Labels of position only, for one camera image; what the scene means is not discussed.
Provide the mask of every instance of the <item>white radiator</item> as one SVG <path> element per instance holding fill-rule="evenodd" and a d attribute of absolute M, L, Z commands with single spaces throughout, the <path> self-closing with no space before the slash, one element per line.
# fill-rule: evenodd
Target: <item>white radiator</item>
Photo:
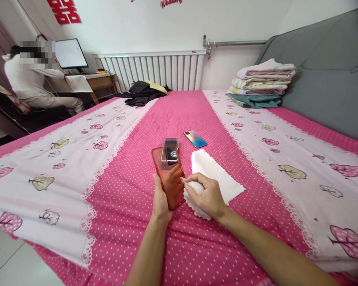
<path fill-rule="evenodd" d="M 98 68 L 117 75 L 118 92 L 137 80 L 150 80 L 175 91 L 199 90 L 206 50 L 135 54 L 94 54 Z"/>

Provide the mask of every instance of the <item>green folded cloth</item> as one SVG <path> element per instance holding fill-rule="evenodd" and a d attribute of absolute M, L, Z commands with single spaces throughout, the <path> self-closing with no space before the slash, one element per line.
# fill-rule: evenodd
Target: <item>green folded cloth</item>
<path fill-rule="evenodd" d="M 240 105 L 241 107 L 249 107 L 249 108 L 251 107 L 250 105 L 246 104 L 245 102 L 238 101 L 233 96 L 231 96 L 229 93 L 227 93 L 227 95 L 230 97 L 230 99 L 233 100 L 233 102 L 235 102 L 236 104 Z"/>
<path fill-rule="evenodd" d="M 242 107 L 276 108 L 281 103 L 281 96 L 279 95 L 237 95 L 232 93 L 227 95 Z"/>

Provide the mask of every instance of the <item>gray upholstered headboard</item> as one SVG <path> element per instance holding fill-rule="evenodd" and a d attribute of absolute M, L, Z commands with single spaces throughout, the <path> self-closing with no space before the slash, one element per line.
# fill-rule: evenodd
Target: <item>gray upholstered headboard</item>
<path fill-rule="evenodd" d="M 298 68 L 283 107 L 358 140 L 358 9 L 270 38 L 271 58 Z"/>

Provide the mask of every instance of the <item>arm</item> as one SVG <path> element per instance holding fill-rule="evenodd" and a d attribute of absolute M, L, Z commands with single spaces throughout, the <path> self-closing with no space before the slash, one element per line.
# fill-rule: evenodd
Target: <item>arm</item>
<path fill-rule="evenodd" d="M 60 70 L 35 70 L 38 73 L 41 73 L 45 76 L 51 77 L 51 78 L 56 78 L 56 79 L 64 79 L 65 75 L 62 71 Z"/>
<path fill-rule="evenodd" d="M 198 195 L 189 185 L 185 185 L 185 188 L 205 213 L 244 244 L 276 285 L 338 285 L 310 259 L 227 208 L 217 181 L 200 173 L 189 176 L 186 181 L 203 184 L 206 189 L 202 195 Z"/>
<path fill-rule="evenodd" d="M 154 174 L 154 208 L 124 286 L 160 285 L 167 225 L 172 212 L 159 176 Z"/>

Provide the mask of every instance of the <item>person's hair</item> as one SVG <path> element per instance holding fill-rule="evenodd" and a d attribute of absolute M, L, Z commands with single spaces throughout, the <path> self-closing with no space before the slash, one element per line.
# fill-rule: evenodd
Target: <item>person's hair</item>
<path fill-rule="evenodd" d="M 13 57 L 17 54 L 20 54 L 20 46 L 18 45 L 14 45 L 11 47 L 11 59 L 13 59 Z"/>

